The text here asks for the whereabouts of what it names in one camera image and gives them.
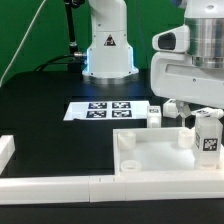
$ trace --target black tabletop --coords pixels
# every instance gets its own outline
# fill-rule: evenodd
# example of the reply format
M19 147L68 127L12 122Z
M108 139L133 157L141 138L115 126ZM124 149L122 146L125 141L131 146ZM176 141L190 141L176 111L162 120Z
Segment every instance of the black tabletop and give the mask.
M27 72L0 89L0 135L15 136L16 152L1 178L114 173L113 129L144 128L146 120L63 121L70 102L149 100L148 71L116 86L84 83L80 74ZM163 126L180 126L180 118ZM224 200L158 200L0 206L0 223L222 223Z

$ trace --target black-and-white pattern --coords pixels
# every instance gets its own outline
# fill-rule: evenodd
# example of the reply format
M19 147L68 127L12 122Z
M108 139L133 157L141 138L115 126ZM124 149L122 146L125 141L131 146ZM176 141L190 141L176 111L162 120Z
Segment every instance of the black-and-white pattern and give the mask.
M104 46L116 46L115 41L111 35L107 38Z
M149 113L157 114L157 113L159 113L159 110L158 109L149 109Z
M196 133L196 145L198 148L200 147L200 136L198 133Z
M200 114L203 117L210 117L209 112L208 111L205 111L205 110L199 110L199 111L197 111L197 114Z
M106 110L100 110L100 111L88 111L86 118L106 118L107 111Z
M107 109L107 103L89 103L89 109Z
M130 102L113 102L112 103L112 108L113 109L127 109L127 108L131 108L131 103Z
M208 138L204 140L203 151L217 151L218 149L218 139Z
M132 117L131 110L114 110L112 111L113 118Z
M176 103L176 100L169 100L168 103Z

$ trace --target white plastic fixture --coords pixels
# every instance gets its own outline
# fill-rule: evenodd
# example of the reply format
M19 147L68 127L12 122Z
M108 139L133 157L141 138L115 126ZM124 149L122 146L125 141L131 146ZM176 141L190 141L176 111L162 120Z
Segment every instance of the white plastic fixture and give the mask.
M136 134L133 131L118 134L118 145L120 149L132 150L136 146Z
M196 164L217 167L223 126L217 118L198 117L195 124L194 156Z
M179 131L178 145L184 149L192 148L194 145L194 139L195 130L183 128Z
M169 99L166 103L163 104L163 117L177 118L179 115L176 100Z
M199 110L192 111L191 114L196 117L215 117L221 119L224 116L224 111L222 109L205 107Z
M114 130L115 175L0 179L0 204L224 198L223 147L218 168L195 169L193 150L178 145L181 130ZM127 132L136 137L128 149L118 137Z
M12 154L15 151L14 138L12 135L3 135L0 138L0 174L5 169Z
M147 111L147 127L161 128L162 114L160 106L148 106Z
M127 9L124 0L89 0L92 44L87 50L84 79L107 83L138 73L133 48L127 42Z

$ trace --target white plastic part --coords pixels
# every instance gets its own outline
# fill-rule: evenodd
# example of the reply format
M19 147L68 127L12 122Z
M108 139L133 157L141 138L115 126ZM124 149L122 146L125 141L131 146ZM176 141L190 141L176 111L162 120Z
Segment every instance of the white plastic part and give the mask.
M158 42L159 42L159 37L168 34L168 33L173 33L176 37L176 46L174 50L164 50L160 49ZM166 52L176 52L176 53L184 53L189 49L190 46L190 30L189 27L186 25L180 26L178 28L157 34L153 37L152 40L153 48L156 51L166 51Z
M136 160L126 160L121 163L122 172L139 172L142 169L142 164Z
M125 177L90 177L90 202L125 201Z
M213 109L210 107L195 110L191 113L196 117L215 117L217 119L221 119L224 116L224 111L222 109Z
M217 164L201 164L198 160L195 160L194 168L196 170L216 170Z
M156 53L151 64L151 87L157 96L224 108L222 69L199 69L191 56L168 52Z
M177 118L179 112L177 110L176 100L169 99L163 104L163 117Z
M89 202L89 177L0 179L0 204Z
M133 131L118 134L118 146L120 150L132 150L136 145L136 134Z
M191 109L188 103L177 100L176 105L177 105L178 112L182 118L187 118L191 115Z
M15 144L13 136L3 135L0 138L0 174L5 169L14 151Z
M178 145L181 148L188 149L194 145L195 131L189 128L184 128L179 131Z
M162 115L160 106L149 106L147 114L148 128L161 128Z
M92 44L87 50L84 77L119 79L137 74L133 49L127 41L127 9L124 0L89 0Z
M217 118L198 117L195 124L194 156L197 165L217 166L223 126Z
M219 169L194 170L192 150L178 146L180 130L114 130L115 175L0 179L0 204L224 198L224 156ZM119 149L122 131L136 133L134 150ZM123 172L127 160L141 163L141 170Z
M185 18L224 18L223 0L188 0Z

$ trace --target white block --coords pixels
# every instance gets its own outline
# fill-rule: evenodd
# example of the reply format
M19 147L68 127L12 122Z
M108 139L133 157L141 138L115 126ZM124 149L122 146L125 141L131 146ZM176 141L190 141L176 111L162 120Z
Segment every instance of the white block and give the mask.
M222 109L213 109L210 107L192 111L191 114L196 117L216 117L218 119L224 116L224 112Z
M147 127L161 128L162 115L160 106L149 106L147 113Z
M0 179L0 204L89 202L89 177Z
M90 202L125 201L125 179L122 176L90 177Z
M166 103L163 104L163 116L169 118L177 118L179 115L176 100L169 99Z
M223 171L140 172L126 175L126 200L224 197Z
M5 169L14 151L15 144L13 136L3 135L0 138L0 174Z

